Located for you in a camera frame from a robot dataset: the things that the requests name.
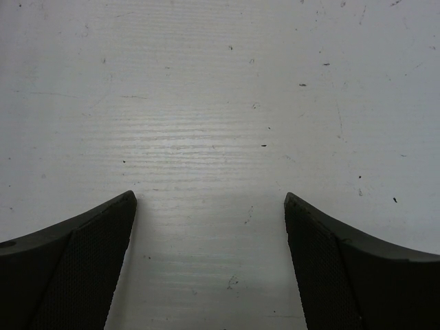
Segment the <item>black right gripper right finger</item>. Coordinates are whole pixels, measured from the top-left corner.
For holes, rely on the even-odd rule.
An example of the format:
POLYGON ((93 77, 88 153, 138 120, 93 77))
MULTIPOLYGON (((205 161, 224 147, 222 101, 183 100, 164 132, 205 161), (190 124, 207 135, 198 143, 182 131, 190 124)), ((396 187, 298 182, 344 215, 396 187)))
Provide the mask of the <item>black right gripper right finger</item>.
POLYGON ((308 329, 439 328, 439 255, 371 236, 291 192, 284 209, 308 329))

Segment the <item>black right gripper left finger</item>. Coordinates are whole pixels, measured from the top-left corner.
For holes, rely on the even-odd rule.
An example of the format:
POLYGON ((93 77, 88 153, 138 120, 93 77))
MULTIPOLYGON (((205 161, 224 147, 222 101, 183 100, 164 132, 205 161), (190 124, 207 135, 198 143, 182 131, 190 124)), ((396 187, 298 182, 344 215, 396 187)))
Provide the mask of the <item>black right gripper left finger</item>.
POLYGON ((1 243, 2 329, 104 329, 129 246, 128 190, 71 219, 1 243))

